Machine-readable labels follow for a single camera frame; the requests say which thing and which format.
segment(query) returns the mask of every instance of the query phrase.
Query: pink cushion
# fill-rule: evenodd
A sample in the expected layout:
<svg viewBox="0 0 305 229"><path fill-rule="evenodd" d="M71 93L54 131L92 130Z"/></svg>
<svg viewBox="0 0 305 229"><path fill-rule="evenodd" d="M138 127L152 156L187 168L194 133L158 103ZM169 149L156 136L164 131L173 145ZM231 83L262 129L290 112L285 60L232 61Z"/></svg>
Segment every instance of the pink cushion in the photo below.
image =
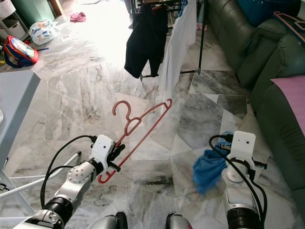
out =
<svg viewBox="0 0 305 229"><path fill-rule="evenodd" d="M305 75L271 80L282 90L305 135Z"/></svg>

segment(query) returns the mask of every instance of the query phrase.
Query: red backpack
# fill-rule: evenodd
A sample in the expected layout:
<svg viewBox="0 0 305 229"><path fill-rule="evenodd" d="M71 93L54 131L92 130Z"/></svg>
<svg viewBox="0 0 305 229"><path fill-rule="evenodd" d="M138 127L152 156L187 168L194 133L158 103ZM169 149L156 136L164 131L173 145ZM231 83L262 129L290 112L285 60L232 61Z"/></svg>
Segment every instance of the red backpack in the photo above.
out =
<svg viewBox="0 0 305 229"><path fill-rule="evenodd" d="M5 62L13 68L31 66L38 61L38 51L13 36L7 37L3 48ZM16 59L17 65L9 60L8 54Z"/></svg>

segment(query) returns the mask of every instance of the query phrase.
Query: blue cloth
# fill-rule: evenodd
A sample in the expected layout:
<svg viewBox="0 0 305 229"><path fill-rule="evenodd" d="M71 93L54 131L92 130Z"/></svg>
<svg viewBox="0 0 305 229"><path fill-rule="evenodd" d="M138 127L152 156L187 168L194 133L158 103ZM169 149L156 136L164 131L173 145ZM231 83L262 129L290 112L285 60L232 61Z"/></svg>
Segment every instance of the blue cloth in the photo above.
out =
<svg viewBox="0 0 305 229"><path fill-rule="evenodd" d="M220 148L220 145L231 146L231 143L220 138L215 148L222 154L228 155L229 151ZM211 149L206 149L204 154L197 159L193 165L193 182L199 193L206 193L214 187L221 179L221 172L227 167L225 159L217 152Z"/></svg>
<svg viewBox="0 0 305 229"><path fill-rule="evenodd" d="M182 5L181 5L181 10L180 10L180 13L179 13L179 17L182 16L182 14L183 14L183 9L184 9L184 7L187 5L187 3L188 3L187 0L183 0Z"/></svg>

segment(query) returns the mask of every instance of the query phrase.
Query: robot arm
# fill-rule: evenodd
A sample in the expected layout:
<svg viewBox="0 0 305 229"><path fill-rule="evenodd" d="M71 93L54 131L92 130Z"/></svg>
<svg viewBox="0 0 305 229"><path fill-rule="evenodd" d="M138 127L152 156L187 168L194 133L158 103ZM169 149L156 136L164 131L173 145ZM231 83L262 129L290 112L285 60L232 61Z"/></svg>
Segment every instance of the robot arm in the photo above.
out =
<svg viewBox="0 0 305 229"><path fill-rule="evenodd" d="M120 169L112 161L125 146L114 146L115 142L109 137L99 135L93 145L90 160L70 169L66 181L51 200L15 229L63 229L81 204L83 195L96 176L107 171L108 167Z"/></svg>
<svg viewBox="0 0 305 229"><path fill-rule="evenodd" d="M235 131L228 156L249 182L249 176L254 179L255 175L251 173L255 167L252 159L254 143L254 134ZM253 193L244 179L228 164L228 167L222 171L222 180L226 184L224 208L229 228L260 229L262 227L260 212Z"/></svg>

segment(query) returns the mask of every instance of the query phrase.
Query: gray table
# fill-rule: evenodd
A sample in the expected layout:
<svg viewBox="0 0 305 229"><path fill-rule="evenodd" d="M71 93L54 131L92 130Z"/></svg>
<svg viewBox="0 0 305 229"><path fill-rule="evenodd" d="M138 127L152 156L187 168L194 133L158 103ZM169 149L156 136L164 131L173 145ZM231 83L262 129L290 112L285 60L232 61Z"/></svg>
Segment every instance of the gray table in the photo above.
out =
<svg viewBox="0 0 305 229"><path fill-rule="evenodd" d="M0 171L29 108L40 78L32 71L0 73Z"/></svg>

